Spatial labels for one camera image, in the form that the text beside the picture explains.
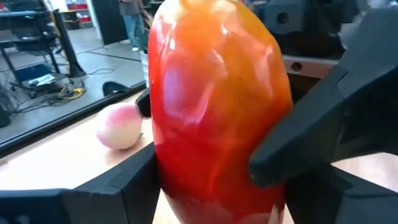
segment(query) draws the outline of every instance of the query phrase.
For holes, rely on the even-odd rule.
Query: gray floor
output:
[[[95,30],[91,28],[71,30],[69,34],[78,61],[86,73],[91,74],[104,68],[111,69],[113,72],[107,74],[97,72],[93,75],[85,76],[86,93],[79,99],[71,101],[63,106],[48,106],[12,116],[11,124],[5,128],[0,128],[0,142],[10,140],[20,134],[24,134],[27,131],[31,131],[102,99],[102,84],[106,81],[116,81],[126,86],[132,86],[144,80],[142,65],[137,61],[139,55],[136,52],[132,52],[128,44],[121,44],[109,49],[103,49],[100,40],[98,40],[96,36]],[[8,55],[16,67],[26,67],[44,61],[42,57],[34,57],[20,52],[10,52]],[[6,70],[6,68],[4,59],[0,57],[0,70]],[[3,86],[5,80],[10,79],[12,79],[12,76],[9,72],[0,73],[0,82],[3,83]],[[28,100],[23,105],[19,106],[20,109],[40,101],[45,97],[29,100],[29,97],[23,92],[17,92],[14,93],[14,95],[17,97],[19,103]]]

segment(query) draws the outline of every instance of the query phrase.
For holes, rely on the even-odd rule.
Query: red mango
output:
[[[155,152],[184,224],[280,223],[284,186],[251,183],[248,159],[292,107],[277,42],[234,0],[166,0],[149,32]]]

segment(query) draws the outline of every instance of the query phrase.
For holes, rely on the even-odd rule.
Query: table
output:
[[[138,95],[125,101],[133,103]],[[151,120],[146,119],[143,135],[134,147],[110,151],[95,138],[95,124],[95,115],[90,116],[0,159],[0,190],[72,189],[119,164],[153,140]],[[398,191],[396,156],[375,154],[340,161],[335,166]],[[154,224],[179,224],[162,192]],[[293,224],[287,210],[283,224]]]

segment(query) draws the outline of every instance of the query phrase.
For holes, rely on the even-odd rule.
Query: person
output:
[[[119,0],[119,7],[132,50],[138,51],[136,32],[145,32],[144,21],[141,16],[141,12],[144,10],[142,0]]]

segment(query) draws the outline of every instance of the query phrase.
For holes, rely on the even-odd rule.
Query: jeans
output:
[[[144,33],[144,21],[140,14],[134,16],[123,16],[124,25],[126,25],[127,35],[132,47],[138,47],[136,32]]]

